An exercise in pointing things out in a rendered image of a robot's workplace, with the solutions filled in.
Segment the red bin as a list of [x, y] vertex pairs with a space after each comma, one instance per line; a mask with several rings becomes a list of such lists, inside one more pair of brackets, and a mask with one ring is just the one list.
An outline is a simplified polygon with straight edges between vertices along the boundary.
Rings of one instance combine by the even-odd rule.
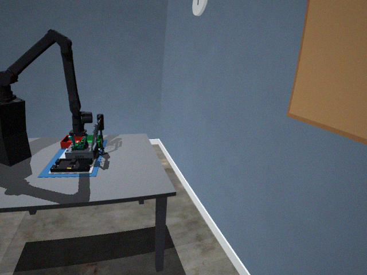
[[[61, 148], [68, 148], [72, 144], [72, 142], [70, 141], [68, 136], [69, 135], [67, 135], [65, 138], [63, 138], [63, 140], [60, 142]], [[83, 139], [83, 136], [75, 136], [75, 141], [80, 141], [82, 139]]]

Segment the green circuit board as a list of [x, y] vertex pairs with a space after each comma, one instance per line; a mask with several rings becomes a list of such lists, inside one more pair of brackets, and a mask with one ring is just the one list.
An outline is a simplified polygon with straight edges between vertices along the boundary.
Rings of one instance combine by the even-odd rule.
[[84, 148], [84, 142], [77, 141], [72, 148]]

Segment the green bin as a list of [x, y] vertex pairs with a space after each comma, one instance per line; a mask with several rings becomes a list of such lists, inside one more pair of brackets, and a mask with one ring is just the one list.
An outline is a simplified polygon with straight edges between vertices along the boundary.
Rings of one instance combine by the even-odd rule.
[[[93, 135], [88, 135], [86, 141], [92, 142]], [[101, 147], [100, 135], [97, 135], [98, 148]]]

